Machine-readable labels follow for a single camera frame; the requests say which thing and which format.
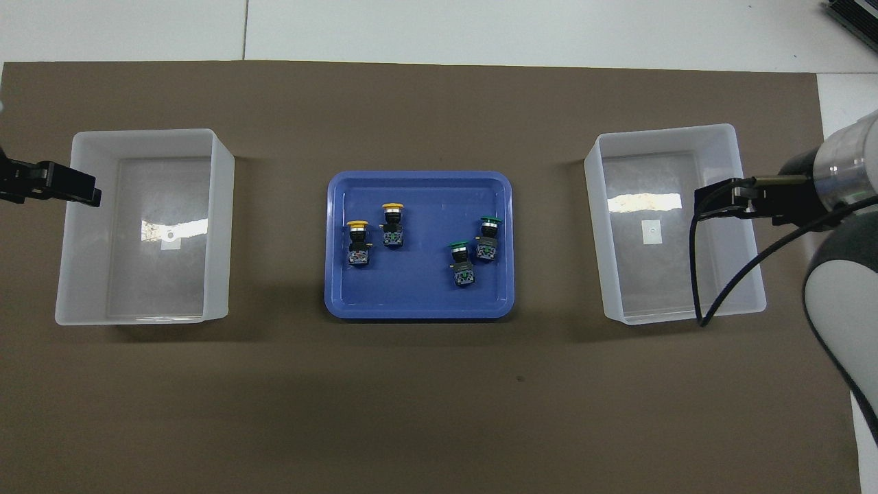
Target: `white table surface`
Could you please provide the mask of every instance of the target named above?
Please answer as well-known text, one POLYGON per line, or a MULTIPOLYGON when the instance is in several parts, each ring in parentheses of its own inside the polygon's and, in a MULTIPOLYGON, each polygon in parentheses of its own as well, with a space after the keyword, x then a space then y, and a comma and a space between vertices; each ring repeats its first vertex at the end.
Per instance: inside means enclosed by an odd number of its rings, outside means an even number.
MULTIPOLYGON (((240 59, 814 72, 825 135, 878 108, 878 54, 819 0, 0 2, 0 68, 240 59)), ((853 413, 862 490, 878 493, 853 413)))

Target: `brown table mat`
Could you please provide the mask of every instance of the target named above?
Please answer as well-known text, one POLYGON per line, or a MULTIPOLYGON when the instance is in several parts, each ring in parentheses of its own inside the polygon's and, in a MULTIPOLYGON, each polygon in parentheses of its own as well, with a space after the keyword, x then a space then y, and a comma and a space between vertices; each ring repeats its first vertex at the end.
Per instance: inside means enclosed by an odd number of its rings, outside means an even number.
MULTIPOLYGON (((855 492, 847 390, 810 335, 819 237, 763 265, 768 309, 603 315, 582 159, 598 134, 729 122, 747 174, 822 141, 807 74, 318 62, 7 63, 0 143, 209 127, 236 156, 229 316, 60 327, 64 204, 0 204, 8 492, 855 492), (494 323, 323 306, 345 170, 512 182, 516 302, 494 323)), ((760 247, 788 232, 756 223, 760 247)))

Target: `translucent storage box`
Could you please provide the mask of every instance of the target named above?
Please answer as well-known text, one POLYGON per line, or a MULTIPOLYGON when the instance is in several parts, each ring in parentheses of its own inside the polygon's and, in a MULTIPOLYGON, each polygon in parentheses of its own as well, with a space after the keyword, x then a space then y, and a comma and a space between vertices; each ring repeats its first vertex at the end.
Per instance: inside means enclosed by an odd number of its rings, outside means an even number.
POLYGON ((210 129, 81 132, 70 166, 58 324, 198 323, 228 313, 234 158, 210 129))
MULTIPOLYGON (((694 318, 688 232, 694 190, 743 177, 729 124, 602 134, 585 161, 604 314, 626 324, 694 318)), ((702 222, 698 280, 706 311, 757 254, 749 220, 702 222)), ((759 268, 731 292, 718 316, 766 307, 759 268)))

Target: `white label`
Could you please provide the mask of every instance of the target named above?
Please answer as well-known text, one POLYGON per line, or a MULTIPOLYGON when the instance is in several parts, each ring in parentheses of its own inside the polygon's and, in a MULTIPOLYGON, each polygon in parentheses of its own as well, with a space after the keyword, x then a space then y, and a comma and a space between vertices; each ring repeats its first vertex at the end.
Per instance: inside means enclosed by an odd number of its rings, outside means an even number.
POLYGON ((167 240, 162 240, 162 250, 163 251, 179 251, 180 250, 180 241, 183 240, 182 237, 177 237, 174 240, 168 242, 167 240))
POLYGON ((660 220, 643 220, 640 222, 640 228, 644 231, 644 245, 661 243, 660 220))

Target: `black cable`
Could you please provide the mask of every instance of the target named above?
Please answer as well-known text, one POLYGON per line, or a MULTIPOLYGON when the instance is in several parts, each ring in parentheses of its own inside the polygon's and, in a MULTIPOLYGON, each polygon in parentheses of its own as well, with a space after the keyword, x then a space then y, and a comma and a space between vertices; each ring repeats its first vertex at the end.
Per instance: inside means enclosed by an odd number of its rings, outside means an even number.
MULTIPOLYGON (((806 233, 826 222, 831 222, 833 220, 843 218, 850 213, 853 213, 854 211, 859 211, 860 209, 870 207, 875 204, 878 204, 878 195, 872 196, 868 199, 858 200, 848 206, 839 207, 838 209, 832 210, 830 213, 824 214, 823 216, 820 216, 819 218, 816 218, 815 220, 802 225, 800 228, 781 237, 781 239, 777 242, 769 245, 767 249, 760 252, 759 255, 757 255, 755 258, 751 259, 750 262, 744 265, 744 267, 741 268, 741 270, 738 271, 738 273, 736 273, 735 276, 731 278, 731 280, 729 280, 729 282, 725 285, 725 287, 723 287, 723 290, 719 293, 719 295, 716 296, 713 304, 710 305, 710 309, 708 310, 704 318, 698 319, 698 325, 702 328, 706 326, 710 322, 710 319, 714 316, 716 311, 719 310, 719 306, 722 305, 723 301, 725 301, 725 298, 728 297, 731 291, 735 288, 735 286, 744 279, 744 276, 746 276, 747 273, 749 273, 754 267, 756 267, 756 265, 765 260, 765 258, 778 251, 781 247, 796 240, 796 238, 805 235, 806 233)), ((700 307, 696 306, 696 315, 698 315, 699 312, 701 312, 700 307)))
POLYGON ((756 178, 739 178, 737 180, 732 180, 726 185, 723 185, 716 189, 714 192, 710 193, 705 197, 698 206, 695 207, 694 212, 692 213, 692 223, 689 225, 689 279, 692 282, 692 301, 695 305, 695 319, 700 323, 702 320, 702 303, 701 297, 698 294, 698 275, 695 271, 695 229, 697 228, 698 222, 702 219, 708 219, 713 217, 712 214, 707 217, 703 217, 704 208, 713 202, 719 196, 730 193, 733 189, 737 187, 749 187, 752 186, 756 182, 756 178))

